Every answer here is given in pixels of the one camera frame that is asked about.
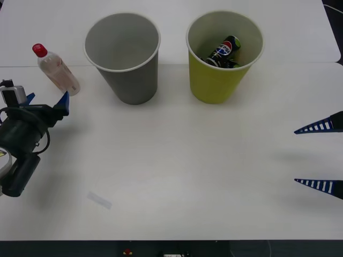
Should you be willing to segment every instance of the black cable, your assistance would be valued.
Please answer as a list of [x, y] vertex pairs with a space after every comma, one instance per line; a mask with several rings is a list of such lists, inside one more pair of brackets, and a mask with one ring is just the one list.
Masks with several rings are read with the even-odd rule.
[[48, 131], [48, 127], [47, 127], [47, 125], [45, 124], [45, 122], [44, 121], [42, 121], [41, 120], [41, 118], [39, 118], [37, 115], [35, 115], [35, 114], [33, 114], [33, 113], [31, 113], [31, 112], [29, 112], [29, 111], [27, 111], [27, 110], [25, 110], [25, 109], [22, 109], [22, 108], [19, 108], [19, 107], [5, 107], [5, 108], [2, 108], [1, 110], [0, 110], [0, 115], [1, 115], [1, 113], [3, 112], [3, 111], [21, 111], [21, 112], [23, 112], [23, 113], [25, 113], [25, 114], [27, 114], [27, 115], [29, 115], [29, 116], [31, 116], [31, 117], [33, 117], [38, 123], [41, 123], [42, 125], [43, 125], [43, 127], [44, 127], [44, 131], [46, 132], [46, 134], [47, 134], [47, 144], [45, 145], [45, 147], [43, 148], [43, 150], [40, 150], [40, 151], [38, 151], [38, 152], [34, 152], [33, 154], [41, 154], [41, 153], [44, 153], [48, 148], [49, 148], [49, 146], [50, 146], [50, 133], [49, 133], [49, 131]]

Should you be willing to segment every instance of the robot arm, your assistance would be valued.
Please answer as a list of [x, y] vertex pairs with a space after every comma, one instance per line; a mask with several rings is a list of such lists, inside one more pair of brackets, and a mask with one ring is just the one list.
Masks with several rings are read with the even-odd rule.
[[[66, 92], [52, 108], [45, 104], [30, 105], [34, 94], [26, 96], [24, 88], [14, 86], [12, 80], [3, 80], [0, 91], [8, 106], [0, 110], [0, 114], [7, 114], [4, 122], [0, 120], [0, 147], [17, 159], [9, 169], [0, 173], [0, 185], [3, 194], [18, 197], [39, 164], [38, 155], [49, 147], [48, 128], [54, 127], [58, 120], [69, 115], [69, 94]], [[45, 134], [47, 145], [43, 150], [33, 152]]]

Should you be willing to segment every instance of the white table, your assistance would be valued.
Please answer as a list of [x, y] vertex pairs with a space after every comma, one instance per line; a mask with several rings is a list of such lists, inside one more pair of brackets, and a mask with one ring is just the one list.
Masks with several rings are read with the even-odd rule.
[[44, 44], [67, 65], [89, 65], [83, 42], [92, 24], [118, 11], [142, 13], [161, 31], [160, 63], [188, 62], [189, 24], [211, 10], [244, 13], [262, 28], [267, 62], [336, 62], [340, 52], [322, 0], [7, 0], [0, 12], [0, 66], [37, 66]]
[[[0, 240], [343, 239], [342, 200], [293, 181], [343, 179], [342, 134], [293, 134], [343, 110], [339, 64], [258, 62], [222, 105], [192, 96], [187, 65], [159, 69], [131, 106], [71, 68], [81, 91], [22, 196], [0, 197]], [[61, 97], [37, 67], [0, 78], [33, 103]]]

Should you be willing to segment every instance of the pepsi can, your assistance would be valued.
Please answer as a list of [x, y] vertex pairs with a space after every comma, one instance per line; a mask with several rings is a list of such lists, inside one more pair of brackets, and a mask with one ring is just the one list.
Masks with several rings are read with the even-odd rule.
[[237, 52], [241, 48], [241, 43], [235, 36], [228, 36], [222, 44], [220, 44], [210, 56], [207, 57], [206, 63], [219, 67], [225, 68], [229, 57], [233, 53]]
[[233, 69], [233, 68], [239, 68], [239, 67], [241, 66], [233, 59], [228, 60], [224, 66], [224, 68], [227, 68], [227, 69]]

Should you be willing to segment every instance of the red bottle cap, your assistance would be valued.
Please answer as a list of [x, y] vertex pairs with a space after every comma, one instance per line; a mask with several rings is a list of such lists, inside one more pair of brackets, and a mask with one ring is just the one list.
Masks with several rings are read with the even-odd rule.
[[44, 57], [48, 54], [48, 50], [42, 44], [35, 44], [32, 46], [32, 50], [38, 57]]

